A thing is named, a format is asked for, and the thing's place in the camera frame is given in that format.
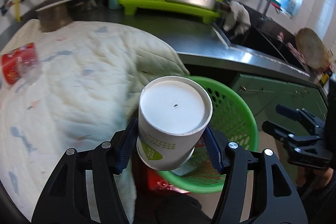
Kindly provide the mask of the right hand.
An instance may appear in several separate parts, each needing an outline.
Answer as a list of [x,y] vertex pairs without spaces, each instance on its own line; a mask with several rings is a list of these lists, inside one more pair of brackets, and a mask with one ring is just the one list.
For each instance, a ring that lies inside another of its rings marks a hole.
[[322,188],[327,186],[327,184],[331,181],[333,177],[334,170],[332,168],[326,169],[307,169],[299,166],[297,177],[295,179],[295,183],[299,187],[303,187],[303,185],[307,182],[307,179],[310,177],[313,178],[313,182],[315,184],[315,188]]

